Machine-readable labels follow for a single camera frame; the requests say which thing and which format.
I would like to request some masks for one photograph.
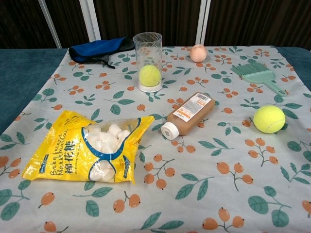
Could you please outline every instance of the brown bottle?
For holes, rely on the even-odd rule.
[[[196,92],[182,106],[167,116],[167,122],[161,127],[163,135],[173,140],[179,135],[187,135],[214,108],[215,100]]]

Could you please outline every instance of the peach-colored ball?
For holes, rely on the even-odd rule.
[[[207,50],[203,45],[195,45],[190,51],[190,58],[194,62],[202,62],[207,56]]]

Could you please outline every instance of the yellow plastic bag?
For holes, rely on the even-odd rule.
[[[153,116],[97,124],[65,110],[23,171],[23,178],[66,181],[134,180],[134,162]]]

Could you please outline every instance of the blue fabric pouch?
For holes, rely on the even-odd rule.
[[[103,62],[108,67],[114,69],[114,66],[108,64],[110,55],[133,49],[133,40],[129,37],[122,37],[75,45],[69,48],[69,54],[72,60],[77,63]]]

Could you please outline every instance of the clear plastic cup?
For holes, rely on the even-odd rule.
[[[162,86],[162,35],[139,33],[133,38],[136,52],[138,87],[143,92],[156,92]]]

